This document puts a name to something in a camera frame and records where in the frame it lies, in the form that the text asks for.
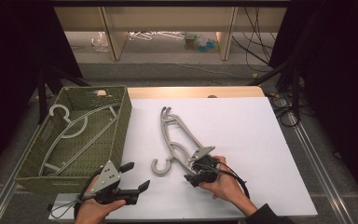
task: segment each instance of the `hand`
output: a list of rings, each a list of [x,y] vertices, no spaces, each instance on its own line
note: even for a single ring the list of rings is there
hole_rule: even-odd
[[[86,192],[90,192],[98,176],[95,176],[89,184]],[[114,201],[109,204],[97,203],[94,199],[88,199],[82,203],[75,220],[75,224],[80,223],[101,223],[110,212],[117,210],[126,204],[125,200]]]
[[[225,166],[225,164],[227,164],[225,157],[214,156],[214,158],[223,163],[220,165],[220,170],[232,173],[232,171]],[[213,199],[221,198],[233,203],[247,217],[257,210],[257,207],[243,193],[237,180],[230,175],[219,173],[213,183],[200,183],[199,187],[212,192]]]

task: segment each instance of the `white board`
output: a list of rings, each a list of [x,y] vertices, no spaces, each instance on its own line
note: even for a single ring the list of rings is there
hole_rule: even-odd
[[[135,162],[134,169],[121,176],[121,189],[137,189],[146,180],[150,187],[136,205],[111,213],[107,220],[178,221],[243,219],[231,203],[213,200],[212,193],[193,188],[178,162],[158,176],[151,169],[153,159],[159,168],[171,155],[163,139],[159,116],[170,106],[188,129],[205,146],[215,146],[212,155],[227,158],[227,164],[243,180],[257,207],[268,203],[278,216],[315,216],[317,212],[298,172],[268,98],[146,99],[131,100],[132,112],[122,164]],[[170,128],[172,140],[193,154],[195,148],[180,130]],[[74,194],[59,194],[55,206],[68,203]],[[72,209],[62,218],[73,220]]]

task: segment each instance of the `cable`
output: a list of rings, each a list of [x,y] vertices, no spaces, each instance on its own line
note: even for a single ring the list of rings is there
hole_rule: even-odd
[[[68,212],[68,210],[69,210],[75,203],[76,203],[76,200],[71,201],[71,202],[66,203],[66,204],[63,204],[63,205],[61,205],[61,206],[58,206],[58,207],[54,208],[53,210],[51,210],[51,213],[50,213],[50,214],[51,214],[51,216],[54,217],[54,218],[60,218],[60,217],[62,217],[63,215],[65,215],[65,214]],[[65,206],[68,206],[68,207],[66,208],[66,210],[65,210],[61,215],[59,215],[59,216],[57,216],[57,217],[53,215],[53,212],[54,212],[54,211],[56,211],[57,209],[63,208],[63,207],[65,207]]]
[[[98,174],[101,173],[101,171],[103,170],[103,167],[101,167],[100,169],[98,169],[97,171],[95,171],[87,180],[86,184],[83,186],[83,189],[81,190],[80,194],[76,197],[76,203],[74,206],[74,218],[76,219],[77,217],[77,213],[81,207],[81,204],[83,203],[83,196],[84,193],[86,192],[87,188],[89,187],[90,183],[92,182],[92,180],[94,179],[95,176],[97,176]]]
[[[248,17],[248,20],[249,22],[251,23],[252,25],[252,29],[253,29],[253,32],[252,32],[252,36],[251,36],[251,41],[252,41],[252,38],[253,38],[253,35],[255,34],[257,37],[258,37],[258,40],[260,41],[260,44],[262,46],[262,50],[264,52],[264,55],[266,56],[266,59],[269,60],[270,56],[269,56],[269,53],[267,52],[266,48],[265,48],[265,45],[263,44],[263,40],[261,38],[261,34],[260,34],[260,26],[258,24],[258,12],[259,12],[259,7],[256,7],[255,8],[255,24],[252,22],[252,19],[251,17],[249,16],[249,13],[246,9],[246,7],[244,7],[244,10],[245,10],[245,13],[246,13],[246,16]]]
[[[242,189],[243,189],[243,192],[245,193],[245,195],[246,195],[246,197],[248,197],[248,199],[250,199],[251,198],[251,196],[250,196],[250,194],[249,194],[249,190],[246,188],[246,181],[243,181],[238,175],[237,175],[237,173],[235,173],[234,172],[234,170],[232,170],[229,166],[227,166],[225,163],[222,163],[222,162],[220,162],[220,161],[218,161],[217,163],[220,163],[220,164],[222,164],[222,165],[225,165],[227,168],[228,168],[228,170],[230,170],[232,173],[230,173],[230,172],[227,172],[227,171],[223,171],[223,170],[219,170],[219,173],[221,173],[221,174],[225,174],[225,175],[230,175],[230,176],[232,176],[232,177],[234,177],[237,181],[238,181],[238,183],[240,183],[240,185],[241,185],[241,187],[242,187]]]
[[[242,34],[243,34],[243,36],[245,36],[246,39],[248,39],[249,41],[251,41],[253,44],[260,45],[260,46],[264,46],[265,48],[268,48],[268,49],[272,49],[272,47],[270,47],[270,46],[263,45],[263,44],[261,44],[261,43],[255,42],[254,40],[251,40],[251,39],[245,34],[245,32],[242,32]]]
[[[276,102],[278,100],[283,100],[284,104],[282,106],[278,106],[276,105]],[[288,104],[287,99],[286,98],[276,98],[276,99],[270,99],[269,100],[271,105],[275,108],[273,111],[275,114],[279,113],[278,115],[276,115],[276,118],[279,120],[280,124],[285,126],[285,127],[295,127],[297,126],[297,124],[300,122],[300,117],[298,114],[294,113],[293,108]],[[283,118],[285,118],[286,116],[289,116],[289,114],[292,113],[295,118],[296,121],[295,123],[287,123],[285,121],[283,121]]]
[[[184,65],[184,64],[179,64],[179,63],[172,63],[174,65],[178,65],[178,66],[181,66],[181,67],[186,67],[186,68],[194,68],[194,69],[199,69],[201,71],[204,71],[204,72],[208,72],[208,73],[214,73],[214,74],[222,74],[222,75],[227,75],[227,76],[230,76],[230,77],[237,77],[237,78],[243,78],[243,79],[254,79],[253,77],[240,77],[240,76],[236,76],[236,75],[233,75],[233,74],[230,74],[230,73],[226,73],[226,72],[215,72],[215,71],[211,71],[211,70],[207,70],[205,68],[201,68],[201,67],[197,67],[197,66],[191,66],[191,65]]]
[[[265,71],[265,70],[259,70],[259,69],[253,68],[253,67],[249,64],[249,62],[248,62],[248,53],[247,53],[247,52],[248,52],[248,51],[246,51],[246,54],[245,54],[245,61],[246,61],[246,65],[248,65],[248,67],[249,67],[250,69],[255,70],[255,71],[257,71],[257,72],[268,72],[268,71]]]
[[[277,38],[272,33],[270,33],[270,34],[274,40],[277,40]]]
[[[264,64],[269,64],[269,62],[265,61],[264,59],[262,59],[262,58],[260,58],[259,56],[257,56],[255,53],[251,52],[251,51],[249,50],[249,47],[246,48],[246,47],[244,47],[243,45],[241,45],[241,44],[237,41],[237,39],[235,39],[234,36],[232,36],[232,39],[240,46],[240,48],[242,48],[242,49],[244,49],[246,52],[252,54],[254,57],[256,57],[258,60],[260,60],[262,63],[264,63]]]

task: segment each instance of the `green wicker basket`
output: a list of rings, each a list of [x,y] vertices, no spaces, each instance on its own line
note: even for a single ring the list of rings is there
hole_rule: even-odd
[[[119,168],[132,109],[125,86],[65,87],[53,107],[27,148],[14,178],[18,184],[36,193],[76,193],[107,161]]]

